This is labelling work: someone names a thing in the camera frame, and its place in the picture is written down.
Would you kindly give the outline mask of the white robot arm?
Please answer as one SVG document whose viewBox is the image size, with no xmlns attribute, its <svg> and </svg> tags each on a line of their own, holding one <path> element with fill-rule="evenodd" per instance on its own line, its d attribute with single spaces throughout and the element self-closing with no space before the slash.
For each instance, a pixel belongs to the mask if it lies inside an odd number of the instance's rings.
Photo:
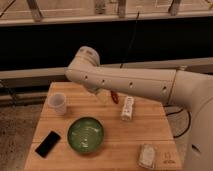
<svg viewBox="0 0 213 171">
<path fill-rule="evenodd" d="M 174 69 L 102 67 L 98 53 L 83 46 L 66 77 L 90 92 L 107 89 L 187 109 L 192 125 L 183 171 L 213 171 L 213 76 Z"/>
</svg>

